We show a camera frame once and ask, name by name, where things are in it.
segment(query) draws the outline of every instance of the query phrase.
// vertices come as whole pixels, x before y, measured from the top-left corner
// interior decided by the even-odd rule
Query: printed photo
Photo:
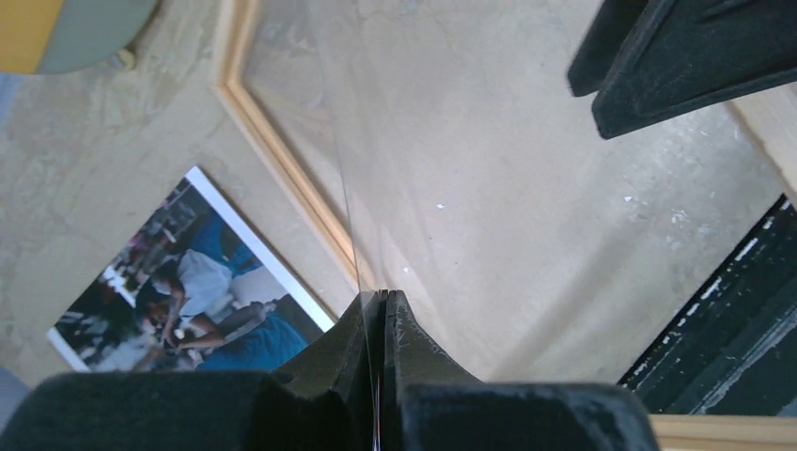
[[[271,371],[332,325],[194,168],[48,337],[79,371]]]

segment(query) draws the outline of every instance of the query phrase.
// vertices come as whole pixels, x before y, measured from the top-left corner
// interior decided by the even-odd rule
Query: white speck
[[[753,246],[755,246],[757,242],[758,238],[750,240],[750,242],[748,242],[747,245],[744,246],[744,249],[742,249],[742,251],[739,254],[737,254],[733,259],[736,261],[741,260],[742,257],[746,256],[747,253],[750,252],[750,249],[753,249]]]
[[[706,237],[710,234],[714,233],[714,229],[709,227],[708,225],[701,225],[697,228],[697,234],[701,237]]]
[[[633,371],[633,374],[634,374],[635,376],[639,376],[639,373],[641,373],[642,371],[645,371],[645,368],[647,368],[647,367],[648,367],[648,363],[647,363],[647,362],[645,362],[645,363],[643,363],[642,365],[638,366],[638,367],[637,367],[637,368],[636,368],[636,369]]]
[[[689,310],[686,311],[686,316],[687,317],[691,317],[692,315],[694,315],[699,306],[700,306],[699,303],[696,303],[695,305],[692,305],[692,307],[690,307]]]
[[[677,222],[681,222],[681,221],[686,221],[687,218],[689,217],[689,215],[687,215],[686,211],[684,211],[684,210],[675,210],[675,209],[673,209],[673,211],[674,211],[673,212],[673,217],[672,217],[672,223],[673,224],[675,224]]]
[[[706,291],[704,291],[703,294],[700,295],[700,299],[704,301],[708,299],[709,296],[711,296],[711,294],[720,287],[720,282],[722,282],[722,277],[717,277],[717,280],[715,280],[714,283],[711,284],[711,286],[708,289],[706,289]]]

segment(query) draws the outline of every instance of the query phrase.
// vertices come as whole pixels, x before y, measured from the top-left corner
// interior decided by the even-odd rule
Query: stained floor
[[[598,137],[564,78],[597,5],[262,11],[247,83],[351,220],[364,288],[406,290],[481,378],[616,381],[781,190],[721,105]],[[351,300],[207,89],[216,7],[166,2],[134,72],[19,86],[0,135],[0,365],[24,381],[66,369],[46,330],[195,163],[320,298]]]

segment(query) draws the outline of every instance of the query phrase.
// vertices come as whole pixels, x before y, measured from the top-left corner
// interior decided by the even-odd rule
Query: wooden edge
[[[651,415],[662,448],[795,449],[797,418]]]
[[[726,102],[726,108],[797,201],[797,93],[779,86]]]
[[[271,122],[243,85],[245,58],[259,18],[260,0],[223,0],[213,42],[210,84],[281,189],[316,232],[355,291],[373,287],[368,265],[357,261],[351,234],[336,218]]]

